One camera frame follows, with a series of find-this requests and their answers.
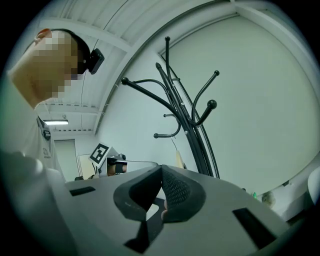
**ceiling beam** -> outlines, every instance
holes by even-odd
[[[99,40],[102,40],[108,44],[111,44],[119,49],[130,52],[131,46],[122,38],[117,37],[114,34],[111,34],[108,31],[105,31],[96,26],[92,26],[83,22],[70,20],[67,18],[43,18],[39,22],[40,28],[51,28],[51,29],[59,29],[64,28],[67,30],[71,30],[75,33],[81,33],[89,37],[93,37]]]
[[[35,109],[37,113],[61,113],[61,114],[87,114],[98,115],[99,110],[97,107],[80,106],[72,104],[60,104],[60,103],[46,103],[40,104]]]

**person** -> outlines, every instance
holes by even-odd
[[[34,109],[87,69],[88,45],[67,29],[43,29],[0,82],[0,150],[39,159],[62,177],[48,126]]]

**coat rack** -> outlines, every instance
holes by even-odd
[[[161,78],[163,80],[163,83],[161,83],[158,80],[154,79],[144,79],[144,80],[138,80],[138,81],[130,81],[127,77],[122,78],[121,83],[123,85],[128,85],[131,88],[149,96],[150,98],[154,99],[155,101],[159,102],[163,106],[165,106],[168,110],[172,112],[172,114],[165,114],[164,117],[170,117],[174,116],[176,118],[178,127],[176,132],[172,134],[158,134],[155,133],[153,135],[154,138],[171,138],[177,135],[181,129],[181,127],[184,130],[184,134],[187,137],[187,140],[189,142],[194,161],[196,163],[196,167],[198,169],[198,172],[200,174],[208,175],[208,176],[214,176],[213,170],[208,158],[208,154],[206,151],[206,148],[204,146],[204,143],[202,141],[202,138],[200,136],[200,133],[198,131],[198,127],[203,124],[203,122],[207,119],[209,114],[212,110],[214,110],[217,107],[217,102],[213,99],[209,100],[207,102],[207,106],[205,111],[203,112],[202,116],[196,120],[196,106],[197,102],[200,98],[200,96],[204,93],[204,91],[209,87],[209,85],[213,82],[213,80],[219,76],[219,71],[215,71],[213,75],[210,77],[210,79],[206,82],[206,84],[203,86],[203,88],[199,91],[199,93],[196,95],[194,103],[192,104],[192,110],[191,110],[191,117],[186,109],[185,103],[183,102],[180,94],[178,93],[178,90],[174,84],[174,81],[180,81],[179,78],[172,79],[171,73],[170,73],[170,65],[169,65],[169,42],[170,37],[165,38],[165,67],[166,67],[166,73],[162,69],[161,65],[159,63],[155,63],[155,67],[158,69]],[[157,95],[151,93],[150,91],[142,88],[138,84],[145,83],[145,82],[152,82],[160,85],[168,99],[168,102],[163,100],[162,98],[158,97]],[[217,165],[214,160],[214,168],[217,168]]]

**black camera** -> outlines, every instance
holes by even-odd
[[[98,48],[93,49],[93,51],[90,54],[90,60],[88,63],[87,69],[91,73],[91,75],[94,75],[99,67],[101,66],[102,62],[104,62],[105,57],[101,53],[101,51]]]

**black metal coat rack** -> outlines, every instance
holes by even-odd
[[[204,93],[204,91],[209,87],[209,85],[213,82],[213,80],[220,74],[219,71],[215,71],[213,75],[210,77],[210,79],[206,82],[206,84],[202,87],[202,89],[199,91],[199,93],[196,95],[194,103],[192,104],[192,110],[191,110],[191,117],[186,109],[185,103],[183,102],[182,98],[180,97],[178,90],[174,84],[174,81],[180,81],[179,78],[172,79],[171,73],[170,73],[170,65],[169,65],[169,42],[170,37],[165,38],[165,67],[166,67],[166,73],[162,69],[161,65],[159,63],[155,64],[155,67],[158,69],[161,78],[163,80],[163,83],[161,83],[158,80],[154,79],[144,79],[139,81],[130,81],[127,77],[122,78],[121,83],[123,85],[128,85],[131,88],[149,96],[150,98],[156,100],[163,106],[165,106],[167,109],[169,109],[172,114],[165,114],[164,117],[174,116],[177,120],[177,130],[176,132],[172,134],[158,134],[155,133],[153,135],[154,138],[171,138],[177,135],[181,129],[181,127],[184,130],[184,133],[187,137],[187,140],[189,142],[194,161],[196,163],[196,167],[198,169],[198,172],[200,174],[208,175],[208,176],[214,176],[213,170],[209,161],[209,157],[204,145],[204,142],[201,138],[201,135],[198,131],[198,127],[203,124],[203,122],[206,120],[206,118],[209,116],[212,110],[214,110],[217,107],[217,102],[213,99],[209,100],[207,102],[207,107],[205,111],[203,112],[202,116],[196,120],[196,106],[197,102],[200,98],[200,96]],[[158,97],[157,95],[151,93],[150,91],[142,88],[138,84],[145,83],[145,82],[152,82],[160,85],[168,99],[168,102],[163,100],[162,98]],[[215,159],[213,159],[214,162],[214,168],[217,168],[217,164]]]

